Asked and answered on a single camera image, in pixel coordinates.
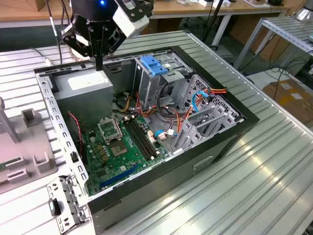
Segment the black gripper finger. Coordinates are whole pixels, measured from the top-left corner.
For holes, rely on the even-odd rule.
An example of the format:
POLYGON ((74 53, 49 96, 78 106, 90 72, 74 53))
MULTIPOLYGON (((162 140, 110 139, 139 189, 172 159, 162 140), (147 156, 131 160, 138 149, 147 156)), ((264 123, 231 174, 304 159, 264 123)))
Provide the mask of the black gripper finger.
POLYGON ((102 24, 100 39, 100 70, 102 70, 103 60, 119 48, 126 36, 117 25, 102 24))
POLYGON ((85 39, 75 30, 73 25, 70 24, 61 32, 61 35, 65 44, 81 56, 85 58, 88 57, 89 60, 93 62, 94 68, 100 71, 100 54, 97 49, 97 43, 94 43, 91 37, 92 31, 92 28, 87 30, 88 36, 87 39, 85 39))

